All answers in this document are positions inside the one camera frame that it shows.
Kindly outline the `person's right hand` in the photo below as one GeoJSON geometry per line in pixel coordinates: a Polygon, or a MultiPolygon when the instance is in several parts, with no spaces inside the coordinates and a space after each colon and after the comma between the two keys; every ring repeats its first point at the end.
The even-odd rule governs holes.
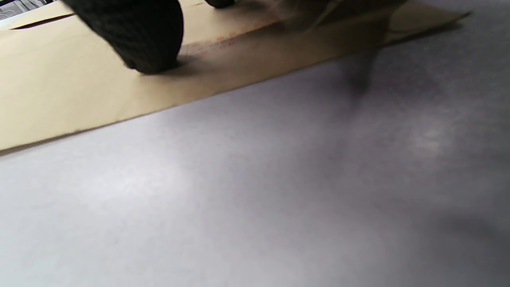
{"type": "Polygon", "coordinates": [[[178,0],[66,0],[129,69],[145,75],[177,67],[184,36],[178,0]]]}

